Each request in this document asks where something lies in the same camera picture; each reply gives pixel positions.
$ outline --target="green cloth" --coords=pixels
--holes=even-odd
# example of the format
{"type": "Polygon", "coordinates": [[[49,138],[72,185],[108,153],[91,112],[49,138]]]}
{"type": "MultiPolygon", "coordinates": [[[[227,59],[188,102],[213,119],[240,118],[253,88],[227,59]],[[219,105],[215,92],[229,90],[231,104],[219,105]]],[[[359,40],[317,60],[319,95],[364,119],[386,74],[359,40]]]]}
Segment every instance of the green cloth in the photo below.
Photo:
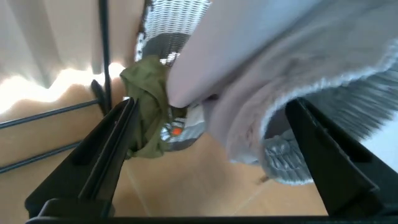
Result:
{"type": "Polygon", "coordinates": [[[167,142],[161,140],[160,132],[176,117],[184,117],[186,109],[170,108],[166,92],[168,68],[158,56],[148,56],[133,66],[124,69],[120,77],[127,96],[139,99],[139,124],[132,134],[132,144],[127,158],[160,157],[167,150],[167,142]]]}

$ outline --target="tile grout line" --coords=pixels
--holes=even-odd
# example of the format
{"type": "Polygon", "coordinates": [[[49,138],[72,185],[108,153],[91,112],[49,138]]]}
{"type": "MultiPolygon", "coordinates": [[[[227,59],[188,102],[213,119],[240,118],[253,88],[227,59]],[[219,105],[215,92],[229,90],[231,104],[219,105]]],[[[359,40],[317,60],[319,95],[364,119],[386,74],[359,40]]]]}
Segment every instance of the tile grout line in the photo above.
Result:
{"type": "Polygon", "coordinates": [[[130,184],[132,185],[134,190],[137,192],[138,199],[141,202],[141,205],[144,208],[145,213],[147,214],[148,217],[152,217],[152,214],[149,211],[149,208],[148,208],[144,198],[141,195],[141,191],[139,190],[139,187],[138,187],[136,181],[134,180],[134,176],[132,176],[132,174],[130,173],[129,169],[126,169],[126,171],[127,171],[127,177],[128,177],[128,179],[130,181],[130,184]]]}
{"type": "Polygon", "coordinates": [[[231,214],[231,216],[234,216],[238,211],[240,211],[240,209],[246,207],[247,205],[249,205],[249,203],[256,197],[258,196],[265,188],[266,185],[268,184],[268,182],[270,181],[270,179],[267,179],[266,182],[264,182],[262,184],[262,186],[260,187],[260,189],[258,189],[254,194],[252,194],[247,200],[245,200],[244,202],[242,202],[237,209],[235,210],[235,212],[233,212],[231,214]]]}

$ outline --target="curtain fold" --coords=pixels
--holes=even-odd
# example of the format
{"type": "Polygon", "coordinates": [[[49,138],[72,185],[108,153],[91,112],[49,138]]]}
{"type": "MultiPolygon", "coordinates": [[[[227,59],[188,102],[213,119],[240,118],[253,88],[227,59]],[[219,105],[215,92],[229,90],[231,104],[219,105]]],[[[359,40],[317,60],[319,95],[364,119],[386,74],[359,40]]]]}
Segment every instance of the curtain fold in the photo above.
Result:
{"type": "MultiPolygon", "coordinates": [[[[109,1],[111,62],[134,61],[143,0],[109,1]]],[[[103,69],[97,0],[0,0],[0,82],[21,76],[46,88],[60,71],[103,69]]]]}

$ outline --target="drying rack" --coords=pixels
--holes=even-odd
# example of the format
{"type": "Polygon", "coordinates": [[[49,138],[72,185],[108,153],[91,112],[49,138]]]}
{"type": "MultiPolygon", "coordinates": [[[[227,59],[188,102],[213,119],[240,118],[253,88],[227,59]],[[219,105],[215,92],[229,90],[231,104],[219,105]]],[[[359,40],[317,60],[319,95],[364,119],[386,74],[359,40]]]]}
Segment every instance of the drying rack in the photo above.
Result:
{"type": "MultiPolygon", "coordinates": [[[[91,89],[93,90],[96,99],[87,101],[84,103],[79,103],[73,106],[67,106],[65,108],[60,108],[52,111],[47,111],[44,113],[36,114],[33,116],[29,116],[26,118],[15,119],[11,121],[6,121],[0,123],[0,129],[9,128],[18,124],[24,124],[30,121],[35,121],[38,119],[46,118],[49,116],[54,116],[56,114],[65,113],[68,111],[78,110],[81,108],[85,108],[87,106],[98,104],[101,108],[104,116],[109,113],[112,108],[112,94],[111,94],[111,78],[109,76],[109,64],[110,64],[110,56],[109,56],[109,29],[108,29],[108,1],[107,0],[98,0],[98,10],[99,10],[99,24],[101,29],[101,38],[102,38],[102,46],[103,46],[103,64],[104,64],[104,75],[105,75],[105,84],[104,91],[101,85],[93,80],[91,82],[91,89]]],[[[68,144],[66,146],[62,146],[56,149],[49,150],[45,153],[30,157],[28,159],[24,159],[22,161],[18,161],[3,167],[0,167],[0,174],[16,169],[18,167],[30,164],[35,161],[39,161],[41,159],[56,155],[60,152],[73,149],[79,145],[81,141],[74,142],[68,144]]]]}

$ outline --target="laundry basket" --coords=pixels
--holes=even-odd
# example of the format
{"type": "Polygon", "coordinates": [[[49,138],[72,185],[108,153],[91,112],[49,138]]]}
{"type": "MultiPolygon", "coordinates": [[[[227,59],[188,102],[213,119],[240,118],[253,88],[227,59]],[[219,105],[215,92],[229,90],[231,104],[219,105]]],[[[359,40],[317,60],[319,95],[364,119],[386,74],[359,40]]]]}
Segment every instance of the laundry basket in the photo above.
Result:
{"type": "MultiPolygon", "coordinates": [[[[136,61],[157,55],[160,62],[171,67],[210,4],[208,0],[146,1],[137,36],[136,61]]],[[[175,122],[184,125],[181,134],[170,136],[167,128],[161,134],[162,139],[169,143],[168,151],[191,146],[205,131],[203,110],[198,105],[188,108],[186,119],[175,122]]]]}

